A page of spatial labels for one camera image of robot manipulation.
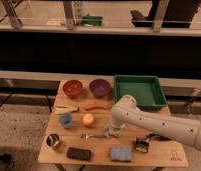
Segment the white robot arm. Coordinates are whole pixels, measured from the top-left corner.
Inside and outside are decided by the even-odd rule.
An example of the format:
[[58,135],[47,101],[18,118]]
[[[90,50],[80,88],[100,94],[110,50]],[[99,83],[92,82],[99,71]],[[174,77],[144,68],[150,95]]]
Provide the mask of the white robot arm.
[[201,121],[142,111],[135,98],[124,95],[111,108],[109,134],[119,137],[132,124],[201,151]]

